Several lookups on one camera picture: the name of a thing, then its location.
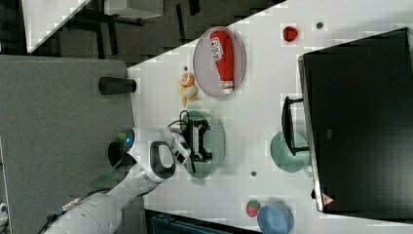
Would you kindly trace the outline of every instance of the food item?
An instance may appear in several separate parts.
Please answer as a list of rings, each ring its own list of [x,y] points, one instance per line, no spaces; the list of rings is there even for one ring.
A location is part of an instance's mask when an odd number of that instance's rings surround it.
[[[261,205],[257,200],[250,200],[246,204],[246,214],[250,217],[255,217],[258,215],[258,211],[261,208]]]
[[[196,86],[191,86],[183,90],[183,95],[186,96],[187,98],[192,98],[195,96],[198,92],[198,87]]]
[[[185,74],[183,74],[180,82],[183,86],[190,87],[194,84],[194,80],[195,80],[195,76],[192,72],[185,72]]]
[[[231,35],[222,29],[215,30],[209,35],[209,44],[223,92],[230,95],[234,90],[234,49]]]
[[[187,77],[190,77],[192,74],[192,82],[194,81],[195,77],[193,73],[187,72],[185,74],[188,74]],[[188,99],[189,100],[196,100],[198,98],[197,93],[198,93],[198,87],[192,83],[191,86],[189,87],[185,87],[182,84],[182,79],[178,81],[178,93],[179,96],[181,98],[181,104],[183,107],[186,106]]]
[[[295,28],[293,28],[293,27],[291,27],[291,26],[286,27],[286,28],[283,30],[283,32],[282,32],[282,37],[283,37],[283,39],[284,39],[285,41],[287,41],[287,42],[292,42],[292,41],[294,41],[295,38],[297,38],[297,36],[298,36],[298,31],[297,31],[297,29],[295,29]]]

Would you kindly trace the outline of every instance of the blue bowl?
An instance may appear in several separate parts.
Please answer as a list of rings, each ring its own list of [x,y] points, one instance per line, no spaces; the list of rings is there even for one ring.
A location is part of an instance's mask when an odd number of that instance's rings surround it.
[[[294,218],[288,206],[274,203],[258,211],[258,225],[264,234],[287,234],[294,226]]]

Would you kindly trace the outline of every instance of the red ketchup bottle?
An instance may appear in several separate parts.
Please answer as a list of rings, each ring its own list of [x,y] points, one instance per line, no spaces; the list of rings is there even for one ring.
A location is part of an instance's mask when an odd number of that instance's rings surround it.
[[[230,95],[234,90],[234,51],[231,35],[225,30],[215,30],[209,36],[209,44],[224,94]]]

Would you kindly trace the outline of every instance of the white cabinet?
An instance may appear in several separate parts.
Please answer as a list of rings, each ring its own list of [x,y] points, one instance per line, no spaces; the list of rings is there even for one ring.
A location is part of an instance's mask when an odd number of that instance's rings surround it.
[[[104,13],[127,19],[148,19],[164,14],[164,0],[105,0]]]

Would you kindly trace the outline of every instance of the white plate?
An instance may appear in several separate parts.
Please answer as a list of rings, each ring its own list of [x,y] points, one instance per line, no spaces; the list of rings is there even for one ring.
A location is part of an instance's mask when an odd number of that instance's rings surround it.
[[[218,70],[212,58],[209,46],[209,35],[216,29],[228,32],[232,38],[234,51],[234,91],[241,84],[245,72],[245,52],[244,47],[238,37],[225,27],[213,27],[206,31],[198,41],[194,53],[194,73],[198,85],[207,95],[214,98],[224,98],[227,95],[221,86]]]

